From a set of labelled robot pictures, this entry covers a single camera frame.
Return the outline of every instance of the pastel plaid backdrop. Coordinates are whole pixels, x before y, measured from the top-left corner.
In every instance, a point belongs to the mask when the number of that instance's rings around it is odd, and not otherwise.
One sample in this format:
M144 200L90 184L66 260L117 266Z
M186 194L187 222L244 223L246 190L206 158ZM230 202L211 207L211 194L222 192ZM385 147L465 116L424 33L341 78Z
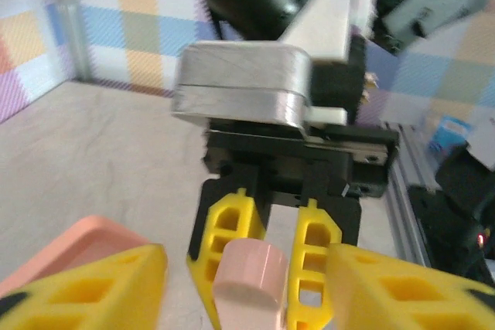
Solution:
M174 71L182 49L198 39L214 39L204 0L79 0L79 3L91 73L94 82L106 87L168 97L173 91ZM43 24L44 19L48 20L57 48L66 49L54 0L43 0L43 6L44 11L35 13L31 21ZM3 33L4 39L20 37L18 32L6 28ZM230 39L238 37L229 28L227 34ZM380 89L372 92L370 103L361 108L362 123L381 119L417 124L429 111L476 123L495 114L493 2L485 12L415 44L399 58L372 44L368 51L368 70L378 75ZM12 53L5 48L2 52L0 48L2 55L5 60ZM62 66L69 66L67 58L59 57L59 61ZM9 66L11 74L18 69ZM17 87L12 84L12 78L6 80L3 76L0 84L2 92L7 94L0 93L2 105L15 90L29 95L36 86L37 95L30 96L36 99L49 89L34 81ZM28 102L17 104L9 113Z

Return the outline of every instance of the pink tray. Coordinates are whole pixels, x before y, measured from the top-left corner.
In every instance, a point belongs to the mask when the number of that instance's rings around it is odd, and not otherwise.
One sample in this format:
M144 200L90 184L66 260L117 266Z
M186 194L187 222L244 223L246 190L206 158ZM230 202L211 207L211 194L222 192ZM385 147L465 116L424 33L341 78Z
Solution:
M146 238L103 216L87 216L0 282L0 298L31 281L148 243Z

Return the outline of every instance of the beige floor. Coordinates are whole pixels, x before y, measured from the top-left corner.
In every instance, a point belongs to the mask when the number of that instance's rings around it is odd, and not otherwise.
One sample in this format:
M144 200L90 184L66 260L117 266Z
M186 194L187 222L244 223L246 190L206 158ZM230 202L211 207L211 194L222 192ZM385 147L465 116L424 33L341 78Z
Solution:
M101 214L163 243L160 328L211 329L185 265L200 185L201 130L170 101L65 83L0 125L0 280L81 217ZM380 200L363 200L360 245L394 255ZM296 211L276 206L267 240L287 254Z

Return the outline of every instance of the yellow 3d-printed part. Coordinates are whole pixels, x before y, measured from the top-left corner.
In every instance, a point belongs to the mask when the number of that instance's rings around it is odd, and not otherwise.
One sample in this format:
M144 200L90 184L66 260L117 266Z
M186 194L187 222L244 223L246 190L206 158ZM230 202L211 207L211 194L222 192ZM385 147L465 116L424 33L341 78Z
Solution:
M316 200L299 207L288 272L288 330L321 330L332 319L326 262L330 245L341 240L342 231L325 210L316 208ZM318 293L320 305L302 303L300 295L304 291Z
M495 329L484 284L343 244L326 266L338 330Z
M262 240L266 234L254 199L245 193L245 189L239 189L210 207L198 259L187 256L194 284L216 330L221 327L213 301L213 280L225 245L246 237Z
M0 328L155 330L166 268L163 246L145 245L34 281L9 293L26 298L0 308Z

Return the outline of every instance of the pink object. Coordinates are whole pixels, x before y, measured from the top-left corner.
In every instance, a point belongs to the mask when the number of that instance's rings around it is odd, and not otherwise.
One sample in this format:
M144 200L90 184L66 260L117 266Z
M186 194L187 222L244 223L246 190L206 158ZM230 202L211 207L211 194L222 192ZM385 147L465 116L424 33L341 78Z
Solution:
M230 241L213 282L222 330L282 330L288 260L262 240Z
M0 298L31 281L146 245L149 241L103 216L87 216L0 283Z

